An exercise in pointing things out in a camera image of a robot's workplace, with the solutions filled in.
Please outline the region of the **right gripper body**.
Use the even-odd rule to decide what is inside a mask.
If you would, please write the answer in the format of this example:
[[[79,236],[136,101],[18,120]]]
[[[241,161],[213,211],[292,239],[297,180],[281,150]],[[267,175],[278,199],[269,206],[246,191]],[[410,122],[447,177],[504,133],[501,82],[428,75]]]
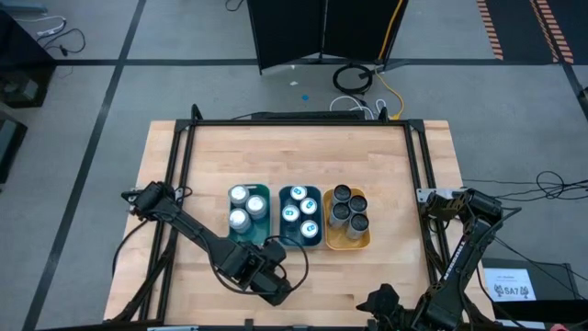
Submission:
[[[388,283],[369,294],[371,313],[378,321],[379,330],[411,330],[413,310],[400,304],[400,296]]]

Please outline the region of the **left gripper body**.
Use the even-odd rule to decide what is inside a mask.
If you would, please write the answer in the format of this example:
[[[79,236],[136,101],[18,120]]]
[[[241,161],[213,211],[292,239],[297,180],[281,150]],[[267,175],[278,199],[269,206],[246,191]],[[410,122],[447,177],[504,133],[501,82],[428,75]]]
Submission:
[[[285,248],[269,239],[262,245],[250,241],[235,242],[229,257],[229,280],[236,285],[283,285],[286,276],[278,274],[281,262],[286,258]]]

